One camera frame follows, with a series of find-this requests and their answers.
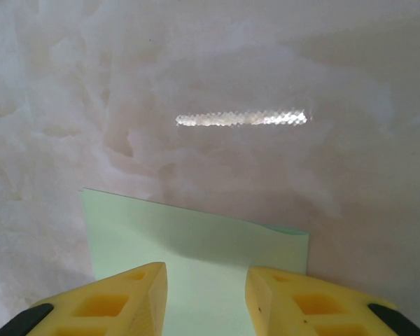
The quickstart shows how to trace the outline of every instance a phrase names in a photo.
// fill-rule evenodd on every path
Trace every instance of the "light green paper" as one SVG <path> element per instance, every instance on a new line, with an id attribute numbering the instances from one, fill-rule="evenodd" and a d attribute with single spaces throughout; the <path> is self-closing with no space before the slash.
<path id="1" fill-rule="evenodd" d="M 249 265 L 306 271 L 304 232 L 94 190 L 81 199 L 97 279 L 166 262 L 163 336 L 255 336 L 244 301 Z"/>

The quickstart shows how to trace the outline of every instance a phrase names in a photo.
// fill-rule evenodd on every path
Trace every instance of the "marble wall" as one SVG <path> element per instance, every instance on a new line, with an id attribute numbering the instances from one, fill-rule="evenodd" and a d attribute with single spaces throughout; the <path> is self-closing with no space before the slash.
<path id="1" fill-rule="evenodd" d="M 0 0 L 0 326 L 92 280 L 84 187 L 308 230 L 420 325 L 420 0 Z"/>

